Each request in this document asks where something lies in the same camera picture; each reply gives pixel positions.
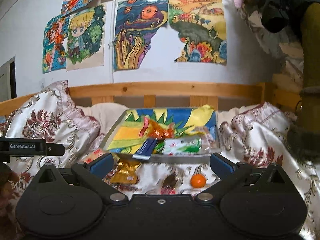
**blue gripper pad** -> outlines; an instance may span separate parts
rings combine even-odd
[[[210,168],[220,178],[225,179],[237,169],[237,165],[218,153],[210,156]]]
[[[113,169],[113,156],[106,153],[87,165],[87,169],[99,179],[103,179]]]

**gold snack wrapper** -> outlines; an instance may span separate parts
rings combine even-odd
[[[136,184],[138,176],[135,174],[140,162],[131,160],[119,160],[116,173],[110,178],[111,183]]]

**pillow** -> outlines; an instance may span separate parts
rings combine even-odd
[[[101,126],[101,133],[107,134],[119,117],[128,108],[117,103],[99,103],[91,107],[77,106],[85,115],[93,116]]]
[[[11,157],[10,168],[32,177],[47,162],[57,168],[70,167],[81,159],[96,139],[100,124],[76,108],[68,92],[68,81],[55,82],[24,103],[11,117],[5,137],[38,138],[61,143],[63,156]]]

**green and white package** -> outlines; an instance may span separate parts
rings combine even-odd
[[[197,154],[201,150],[200,137],[183,137],[164,140],[164,155],[190,155]]]

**wooden bed frame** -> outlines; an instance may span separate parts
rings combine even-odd
[[[296,93],[275,88],[272,83],[238,85],[207,82],[130,82],[70,87],[75,98],[91,98],[92,105],[113,102],[115,96],[143,96],[144,107],[155,107],[156,96],[188,96],[190,106],[211,105],[218,109],[219,97],[245,98],[252,104],[270,102],[281,108],[295,111],[301,100]],[[34,94],[14,98],[0,103],[0,116],[8,116]]]

